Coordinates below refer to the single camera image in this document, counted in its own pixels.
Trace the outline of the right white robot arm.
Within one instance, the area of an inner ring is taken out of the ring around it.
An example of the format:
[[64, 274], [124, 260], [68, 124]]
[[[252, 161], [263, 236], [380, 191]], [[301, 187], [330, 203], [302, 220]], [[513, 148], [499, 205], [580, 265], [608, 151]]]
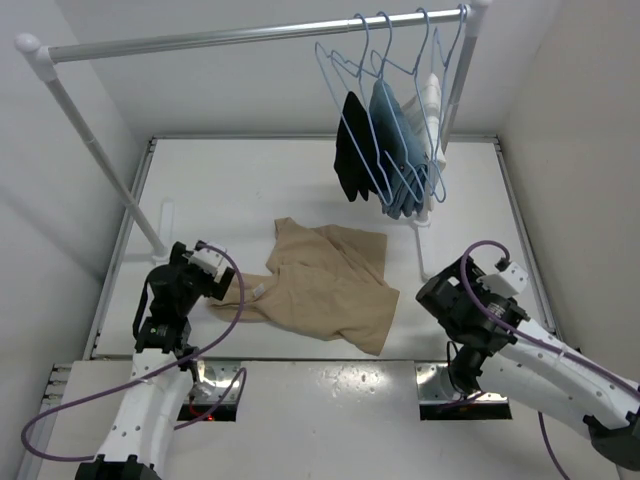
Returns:
[[483, 272], [458, 259], [418, 291], [417, 302], [458, 344], [441, 385], [456, 399], [500, 394], [565, 424], [605, 459], [639, 468], [639, 385], [572, 349], [518, 305], [527, 272], [502, 259]]

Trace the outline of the beige t shirt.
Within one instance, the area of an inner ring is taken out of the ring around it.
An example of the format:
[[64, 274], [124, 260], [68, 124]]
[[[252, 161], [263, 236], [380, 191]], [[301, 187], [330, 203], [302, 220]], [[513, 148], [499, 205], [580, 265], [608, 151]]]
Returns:
[[323, 341], [343, 339], [365, 354], [381, 354], [400, 293], [384, 279], [386, 234], [328, 224], [274, 222], [267, 275], [243, 274], [210, 309], [230, 321], [270, 322]]

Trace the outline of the light blue wire hanger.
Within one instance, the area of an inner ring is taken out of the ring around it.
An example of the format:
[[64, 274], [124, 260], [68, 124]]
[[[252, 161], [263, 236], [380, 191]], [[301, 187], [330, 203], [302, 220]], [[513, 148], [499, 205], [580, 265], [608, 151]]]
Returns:
[[337, 113], [339, 114], [338, 127], [342, 117], [341, 113], [343, 104], [345, 102], [347, 94], [350, 91], [356, 94], [362, 106], [364, 107], [367, 113], [375, 151], [377, 154], [377, 167], [381, 171], [381, 177], [383, 181], [383, 184], [378, 183], [378, 181], [376, 180], [376, 176], [373, 173], [369, 173], [377, 189], [377, 193], [369, 193], [369, 197], [371, 195], [376, 195], [382, 204], [390, 205], [392, 203], [391, 187], [389, 186], [386, 175], [386, 167], [388, 166], [390, 161], [382, 163], [380, 160], [380, 150], [377, 143], [373, 122], [371, 120], [369, 106], [367, 102], [365, 102], [362, 98], [364, 94], [363, 76], [365, 74], [365, 57], [361, 56], [356, 63], [352, 63], [349, 59], [343, 57], [342, 54], [340, 54], [338, 51], [326, 49], [324, 45], [319, 41], [317, 41], [314, 45], [314, 57], [320, 68], [321, 75], [329, 91], [332, 102], [337, 109]]

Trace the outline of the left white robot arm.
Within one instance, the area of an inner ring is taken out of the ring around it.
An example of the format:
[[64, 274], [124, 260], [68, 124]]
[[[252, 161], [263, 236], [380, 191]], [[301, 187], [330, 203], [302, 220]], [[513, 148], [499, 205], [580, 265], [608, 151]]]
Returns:
[[220, 247], [177, 242], [146, 276], [132, 325], [130, 379], [111, 429], [78, 479], [159, 479], [184, 400], [198, 380], [189, 314], [202, 298], [221, 300], [234, 270]]

